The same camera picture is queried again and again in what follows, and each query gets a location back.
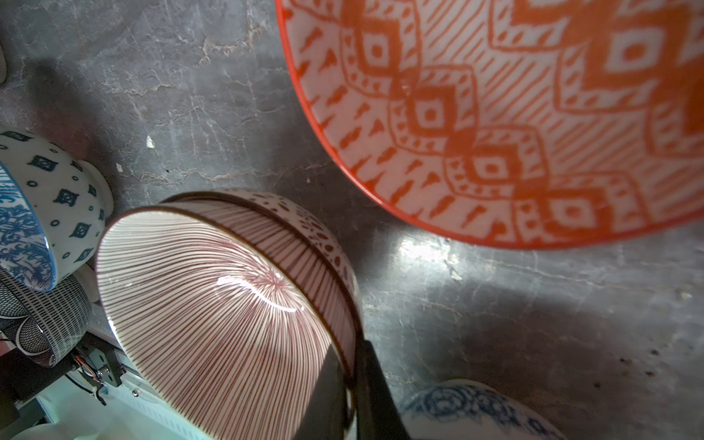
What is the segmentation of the orange diamond pattern bowl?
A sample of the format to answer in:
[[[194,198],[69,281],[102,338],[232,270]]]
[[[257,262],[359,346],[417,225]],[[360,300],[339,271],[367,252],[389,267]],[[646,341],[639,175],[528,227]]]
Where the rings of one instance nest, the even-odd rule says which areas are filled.
[[[703,216],[700,1],[280,1],[339,169],[416,227],[564,249]]]

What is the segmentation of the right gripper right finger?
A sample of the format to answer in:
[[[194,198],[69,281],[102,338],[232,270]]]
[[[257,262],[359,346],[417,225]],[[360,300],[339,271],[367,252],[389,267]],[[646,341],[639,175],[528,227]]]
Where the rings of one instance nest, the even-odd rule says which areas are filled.
[[[381,370],[374,347],[359,339],[356,349],[357,439],[411,440]]]

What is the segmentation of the pink striped bowl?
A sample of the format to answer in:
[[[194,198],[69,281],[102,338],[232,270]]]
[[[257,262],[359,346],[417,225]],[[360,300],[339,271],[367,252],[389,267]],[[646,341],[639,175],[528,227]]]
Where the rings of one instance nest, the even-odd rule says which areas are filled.
[[[210,438],[294,438],[326,365],[350,425],[359,286],[304,207],[249,189],[177,194],[119,216],[95,272],[123,351]]]

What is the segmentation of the dark flower pattern bowl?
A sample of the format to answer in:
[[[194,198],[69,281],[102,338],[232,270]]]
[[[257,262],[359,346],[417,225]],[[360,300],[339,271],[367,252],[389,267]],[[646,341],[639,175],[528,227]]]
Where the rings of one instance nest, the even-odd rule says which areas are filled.
[[[88,329],[95,289],[93,275],[84,266],[42,293],[1,271],[1,333],[35,363],[55,367]]]

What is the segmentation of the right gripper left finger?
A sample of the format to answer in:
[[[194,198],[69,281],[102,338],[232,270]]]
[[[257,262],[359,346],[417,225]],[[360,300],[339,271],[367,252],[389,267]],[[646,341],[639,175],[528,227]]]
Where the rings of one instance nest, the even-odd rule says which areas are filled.
[[[344,370],[330,345],[295,440],[343,439],[348,421]]]

